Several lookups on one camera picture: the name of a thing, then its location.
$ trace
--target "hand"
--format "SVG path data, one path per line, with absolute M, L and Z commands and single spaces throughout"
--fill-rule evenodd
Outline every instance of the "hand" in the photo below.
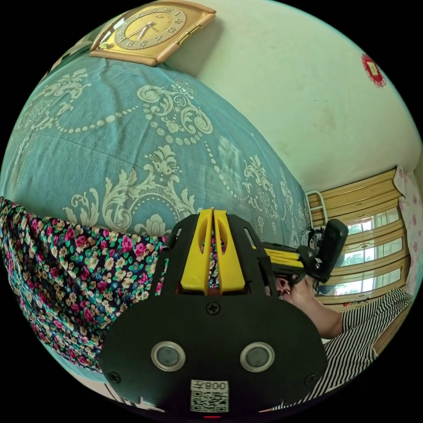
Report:
M 308 307 L 311 302 L 315 301 L 313 292 L 313 278 L 306 276 L 293 286 L 288 285 L 288 281 L 282 278 L 276 279 L 276 287 L 282 292 L 285 301 L 295 305 L 303 310 Z

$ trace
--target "clock face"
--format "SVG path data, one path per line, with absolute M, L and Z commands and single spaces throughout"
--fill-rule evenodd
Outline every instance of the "clock face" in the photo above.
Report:
M 184 11 L 177 7 L 156 7 L 129 15 L 114 34 L 114 42 L 124 50 L 142 50 L 175 36 L 186 24 Z

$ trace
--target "blue bedspread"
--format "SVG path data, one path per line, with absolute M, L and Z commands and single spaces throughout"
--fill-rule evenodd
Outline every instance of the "blue bedspread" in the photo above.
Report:
M 29 97 L 0 195 L 37 215 L 128 233 L 167 234 L 210 207 L 250 221 L 269 242 L 296 246 L 309 226 L 298 182 L 223 98 L 166 65 L 87 52 Z

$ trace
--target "handle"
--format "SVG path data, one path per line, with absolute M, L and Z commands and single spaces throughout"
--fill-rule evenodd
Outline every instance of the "handle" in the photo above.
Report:
M 319 273 L 330 276 L 344 248 L 348 236 L 348 227 L 338 219 L 331 219 L 325 228 L 317 256 L 322 262 Z

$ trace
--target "black device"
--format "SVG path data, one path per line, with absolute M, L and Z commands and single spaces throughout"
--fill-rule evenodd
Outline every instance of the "black device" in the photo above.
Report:
M 211 290 L 213 229 L 220 285 Z M 106 334 L 100 366 L 108 382 L 135 404 L 187 421 L 242 420 L 281 400 L 304 398 L 327 358 L 312 321 L 278 298 L 275 276 L 291 285 L 306 274 L 326 282 L 347 235 L 340 221 L 329 221 L 315 256 L 306 246 L 262 243 L 247 221 L 225 211 L 183 219 L 159 254 L 150 298 L 125 311 Z

